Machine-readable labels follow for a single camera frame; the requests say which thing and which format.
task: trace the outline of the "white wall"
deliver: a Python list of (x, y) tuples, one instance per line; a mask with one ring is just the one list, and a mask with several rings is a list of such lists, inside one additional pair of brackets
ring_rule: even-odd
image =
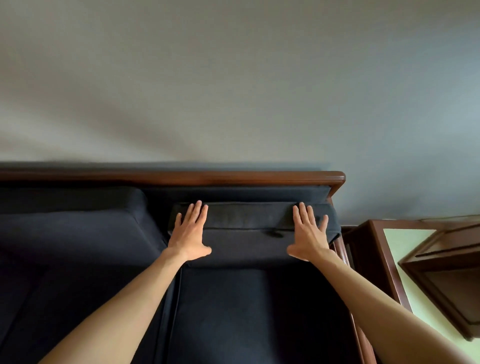
[(0, 160), (343, 170), (346, 224), (480, 213), (477, 0), (2, 0)]

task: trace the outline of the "left hand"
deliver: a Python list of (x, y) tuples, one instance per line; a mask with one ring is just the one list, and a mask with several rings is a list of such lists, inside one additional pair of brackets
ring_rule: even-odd
[(205, 205), (202, 208), (202, 202), (197, 201), (195, 205), (190, 204), (188, 207), (183, 223), (181, 222), (181, 213), (178, 213), (167, 249), (181, 255), (185, 261), (209, 255), (212, 248), (202, 243), (207, 211), (208, 206)]

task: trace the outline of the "hand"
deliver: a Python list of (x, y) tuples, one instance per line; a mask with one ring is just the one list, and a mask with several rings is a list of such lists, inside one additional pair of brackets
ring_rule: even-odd
[(195, 205), (188, 206), (183, 223), (181, 222), (181, 213), (178, 213), (167, 249), (180, 254), (185, 261), (209, 255), (212, 248), (202, 244), (207, 211), (208, 206), (205, 205), (202, 208), (202, 202), (197, 201)]
[(288, 255), (309, 262), (322, 250), (329, 250), (325, 233), (328, 225), (327, 215), (323, 217), (318, 228), (312, 206), (305, 208), (305, 204), (300, 202), (300, 209), (297, 206), (293, 207), (293, 222), (295, 243), (287, 248)]

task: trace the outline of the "forearm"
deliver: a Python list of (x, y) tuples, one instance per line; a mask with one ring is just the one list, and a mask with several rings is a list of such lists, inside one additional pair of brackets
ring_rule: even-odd
[(385, 364), (472, 363), (441, 334), (325, 249), (312, 263), (345, 302)]
[(149, 268), (93, 312), (40, 363), (130, 363), (184, 261), (171, 250), (164, 250)]

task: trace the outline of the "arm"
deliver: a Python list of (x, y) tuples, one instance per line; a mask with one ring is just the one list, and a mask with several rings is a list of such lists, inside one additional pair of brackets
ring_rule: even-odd
[(111, 300), (87, 317), (39, 364), (130, 363), (165, 291), (183, 263), (208, 255), (202, 244), (208, 206), (190, 205), (160, 257)]
[(287, 252), (312, 262), (327, 278), (385, 364), (473, 363), (457, 347), (367, 281), (328, 248), (325, 215), (316, 227), (311, 206), (293, 207), (295, 243)]

